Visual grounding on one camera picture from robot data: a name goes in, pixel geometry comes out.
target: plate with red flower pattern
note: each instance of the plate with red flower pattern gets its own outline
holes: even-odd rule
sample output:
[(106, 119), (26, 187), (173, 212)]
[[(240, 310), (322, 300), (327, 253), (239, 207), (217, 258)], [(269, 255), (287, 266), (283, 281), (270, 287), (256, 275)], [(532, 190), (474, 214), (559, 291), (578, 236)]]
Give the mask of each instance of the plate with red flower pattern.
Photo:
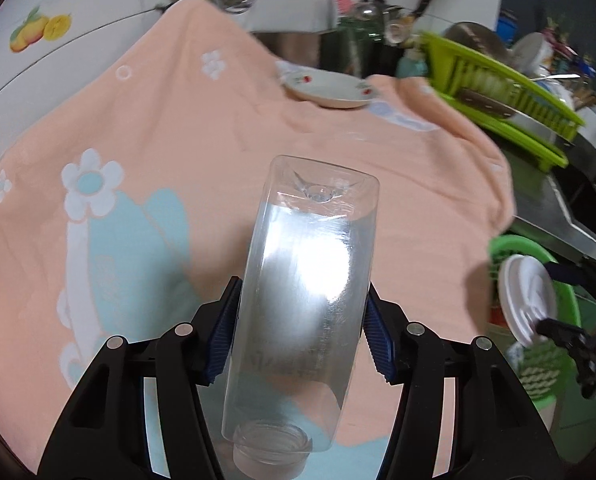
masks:
[(378, 97), (378, 91), (363, 79), (316, 68), (286, 74), (283, 84), (296, 97), (325, 108), (359, 108)]

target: knife handle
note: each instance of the knife handle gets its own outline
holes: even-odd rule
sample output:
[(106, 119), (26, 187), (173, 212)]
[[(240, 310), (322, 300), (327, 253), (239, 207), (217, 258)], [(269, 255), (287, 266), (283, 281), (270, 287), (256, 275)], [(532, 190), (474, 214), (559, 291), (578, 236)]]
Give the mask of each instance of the knife handle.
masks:
[(480, 110), (487, 114), (494, 114), (504, 119), (508, 119), (516, 114), (516, 110), (511, 106), (502, 104), (500, 101), (496, 101), (491, 97), (487, 97), (486, 95), (479, 94), (478, 92), (467, 88), (461, 88), (456, 94), (456, 99), (466, 105), (476, 108), (476, 110)]
[(416, 10), (414, 10), (412, 12), (414, 17), (416, 19), (418, 19), (420, 16), (422, 16), (425, 13), (425, 11), (427, 10), (427, 7), (429, 6), (430, 3), (431, 3), (431, 0), (420, 0), (418, 3), (418, 6), (416, 7)]

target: white plate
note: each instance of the white plate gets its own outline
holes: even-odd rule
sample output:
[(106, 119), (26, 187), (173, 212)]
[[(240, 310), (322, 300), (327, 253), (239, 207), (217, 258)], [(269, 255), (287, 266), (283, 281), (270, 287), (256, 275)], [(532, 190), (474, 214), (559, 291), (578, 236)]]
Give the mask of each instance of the white plate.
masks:
[(291, 72), (283, 84), (300, 99), (325, 108), (358, 108), (378, 96), (377, 90), (363, 79), (315, 68)]
[(533, 74), (549, 64), (553, 49), (540, 32), (527, 34), (511, 49), (511, 67), (523, 74)]
[(541, 336), (536, 324), (558, 317), (558, 303), (547, 269), (536, 258), (515, 254), (498, 271), (498, 297), (514, 337), (528, 348)]

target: flower pattern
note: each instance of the flower pattern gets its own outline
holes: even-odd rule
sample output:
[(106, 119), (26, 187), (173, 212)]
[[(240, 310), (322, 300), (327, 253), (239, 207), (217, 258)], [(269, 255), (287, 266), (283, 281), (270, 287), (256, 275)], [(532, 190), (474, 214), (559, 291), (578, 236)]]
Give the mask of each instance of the flower pattern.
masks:
[(5, 170), (0, 170), (0, 203), (5, 199), (5, 195), (11, 191), (11, 180), (7, 178)]
[(62, 184), (67, 189), (64, 210), (74, 221), (85, 218), (88, 208), (94, 216), (105, 216), (116, 204), (114, 189), (123, 181), (123, 168), (114, 160), (100, 165), (98, 152), (89, 148), (79, 165), (69, 163), (62, 168)]
[(201, 58), (203, 60), (203, 73), (214, 81), (220, 77), (220, 72), (227, 68), (226, 63), (220, 59), (219, 50), (205, 52)]
[(431, 132), (437, 130), (438, 126), (422, 119), (417, 119), (399, 112), (395, 107), (387, 101), (374, 99), (367, 107), (369, 113), (374, 114), (391, 124), (397, 124), (409, 130), (416, 132)]

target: blue gripper pad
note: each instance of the blue gripper pad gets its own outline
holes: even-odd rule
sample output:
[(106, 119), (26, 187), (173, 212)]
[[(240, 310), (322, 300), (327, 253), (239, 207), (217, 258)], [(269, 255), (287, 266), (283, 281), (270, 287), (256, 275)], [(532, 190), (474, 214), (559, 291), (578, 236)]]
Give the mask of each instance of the blue gripper pad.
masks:
[(206, 343), (203, 375), (209, 384), (213, 384), (216, 377), (222, 374), (227, 357), (229, 357), (229, 350), (232, 348), (242, 281), (236, 283), (233, 288), (231, 285), (232, 283), (225, 290), (223, 298), (220, 299), (223, 307)]
[(373, 298), (373, 296), (377, 297), (377, 294), (372, 289), (367, 295), (366, 311), (364, 312), (364, 336), (369, 343), (376, 370), (384, 375), (387, 382), (391, 382), (396, 378), (395, 342), (378, 310)]

